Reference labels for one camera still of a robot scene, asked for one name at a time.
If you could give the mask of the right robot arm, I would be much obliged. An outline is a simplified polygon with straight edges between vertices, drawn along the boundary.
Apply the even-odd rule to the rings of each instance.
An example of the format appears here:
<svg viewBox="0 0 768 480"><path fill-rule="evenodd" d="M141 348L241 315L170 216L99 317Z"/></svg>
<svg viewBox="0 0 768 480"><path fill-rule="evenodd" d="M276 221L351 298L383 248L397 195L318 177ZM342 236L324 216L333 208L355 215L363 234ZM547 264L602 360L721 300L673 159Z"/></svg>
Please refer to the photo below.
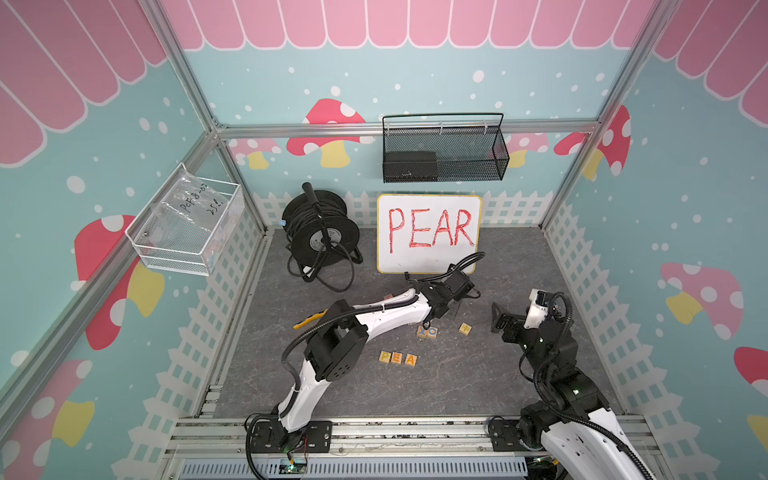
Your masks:
<svg viewBox="0 0 768 480"><path fill-rule="evenodd" d="M539 397L521 409L513 438L557 461L557 479L653 479L606 396L577 366L569 296L534 289L529 300L524 314L491 306L492 331L520 347L518 365L530 365L525 378Z"/></svg>

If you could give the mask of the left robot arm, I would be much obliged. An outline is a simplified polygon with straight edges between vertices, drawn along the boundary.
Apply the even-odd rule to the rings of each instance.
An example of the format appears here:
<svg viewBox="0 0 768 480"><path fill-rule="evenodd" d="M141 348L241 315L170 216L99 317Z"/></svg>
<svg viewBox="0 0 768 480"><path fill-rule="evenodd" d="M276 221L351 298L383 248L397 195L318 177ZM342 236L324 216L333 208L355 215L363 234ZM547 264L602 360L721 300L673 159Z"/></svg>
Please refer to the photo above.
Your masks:
<svg viewBox="0 0 768 480"><path fill-rule="evenodd" d="M291 389L271 413L246 417L245 431L261 421L275 423L283 435L304 430L327 388L355 367L370 340L408 325L429 329L433 320L475 290L465 270L484 257L484 252L473 252L444 273L420 279L406 274L409 289L387 300L356 306L344 300L333 303L282 351L280 364L293 380Z"/></svg>

